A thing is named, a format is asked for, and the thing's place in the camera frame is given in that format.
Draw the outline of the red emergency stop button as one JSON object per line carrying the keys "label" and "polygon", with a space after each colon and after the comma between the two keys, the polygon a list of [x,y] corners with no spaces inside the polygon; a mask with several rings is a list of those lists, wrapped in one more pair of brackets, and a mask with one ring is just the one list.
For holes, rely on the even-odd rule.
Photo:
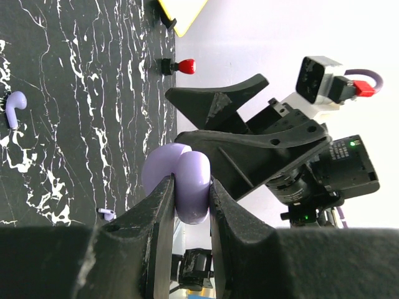
{"label": "red emergency stop button", "polygon": [[196,62],[194,59],[186,59],[181,62],[174,62],[172,59],[162,59],[161,72],[163,75],[173,75],[175,72],[193,75],[196,72]]}

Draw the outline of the purple earbud charging case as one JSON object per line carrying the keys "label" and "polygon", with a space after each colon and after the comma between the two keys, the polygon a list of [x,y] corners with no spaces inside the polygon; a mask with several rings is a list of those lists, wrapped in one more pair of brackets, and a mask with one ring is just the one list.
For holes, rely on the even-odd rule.
{"label": "purple earbud charging case", "polygon": [[175,177],[175,210],[180,221],[197,225],[209,209],[211,166],[208,157],[189,145],[170,143],[153,150],[142,167],[146,196],[169,175]]}

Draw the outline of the white whiteboard with wooden frame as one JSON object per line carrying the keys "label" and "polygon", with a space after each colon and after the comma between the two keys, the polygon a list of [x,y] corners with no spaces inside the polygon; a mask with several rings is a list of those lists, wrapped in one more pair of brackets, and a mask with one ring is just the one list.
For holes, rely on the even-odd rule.
{"label": "white whiteboard with wooden frame", "polygon": [[183,37],[194,20],[198,17],[208,0],[159,0],[166,17],[176,20],[174,31],[178,37]]}

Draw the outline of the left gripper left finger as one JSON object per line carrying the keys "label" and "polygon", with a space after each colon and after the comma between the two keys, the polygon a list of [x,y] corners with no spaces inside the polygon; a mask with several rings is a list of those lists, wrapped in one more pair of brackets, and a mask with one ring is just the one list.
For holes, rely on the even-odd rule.
{"label": "left gripper left finger", "polygon": [[3,227],[2,298],[168,298],[173,176],[95,227]]}

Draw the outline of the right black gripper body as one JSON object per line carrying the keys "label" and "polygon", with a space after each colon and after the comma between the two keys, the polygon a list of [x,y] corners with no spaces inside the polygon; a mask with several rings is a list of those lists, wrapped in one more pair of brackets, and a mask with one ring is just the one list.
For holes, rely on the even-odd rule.
{"label": "right black gripper body", "polygon": [[[322,122],[324,115],[339,110],[337,104],[310,104],[301,97],[269,101],[266,108],[246,124],[252,133],[290,130],[306,119]],[[291,227],[336,227],[334,211],[346,199],[371,194],[380,183],[359,135],[335,140],[331,145],[293,170],[269,180],[265,186],[284,205]]]}

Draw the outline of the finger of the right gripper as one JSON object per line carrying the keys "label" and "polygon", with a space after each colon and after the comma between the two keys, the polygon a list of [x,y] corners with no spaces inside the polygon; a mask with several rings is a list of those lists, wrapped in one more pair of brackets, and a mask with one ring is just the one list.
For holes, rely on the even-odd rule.
{"label": "finger of the right gripper", "polygon": [[205,154],[211,175],[236,201],[265,184],[285,189],[305,179],[307,164],[330,145],[325,125],[278,121],[257,134],[186,131],[176,142]]}
{"label": "finger of the right gripper", "polygon": [[212,130],[269,85],[261,74],[227,87],[172,87],[166,99],[200,130]]}

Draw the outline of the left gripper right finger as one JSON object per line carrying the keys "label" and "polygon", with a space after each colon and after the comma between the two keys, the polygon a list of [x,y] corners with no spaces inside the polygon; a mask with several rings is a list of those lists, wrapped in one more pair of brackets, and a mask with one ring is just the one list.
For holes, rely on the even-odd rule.
{"label": "left gripper right finger", "polygon": [[214,181],[209,194],[218,298],[397,298],[395,229],[275,229]]}

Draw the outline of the purple earbud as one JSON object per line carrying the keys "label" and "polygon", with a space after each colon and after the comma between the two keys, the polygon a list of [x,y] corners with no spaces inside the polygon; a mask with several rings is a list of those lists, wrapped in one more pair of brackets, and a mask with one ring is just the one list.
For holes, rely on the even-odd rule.
{"label": "purple earbud", "polygon": [[27,98],[20,92],[12,92],[6,100],[6,117],[10,129],[16,129],[18,127],[18,119],[16,110],[24,110],[27,107]]}
{"label": "purple earbud", "polygon": [[115,211],[110,209],[98,208],[97,212],[103,215],[104,220],[108,222],[113,221],[117,218]]}

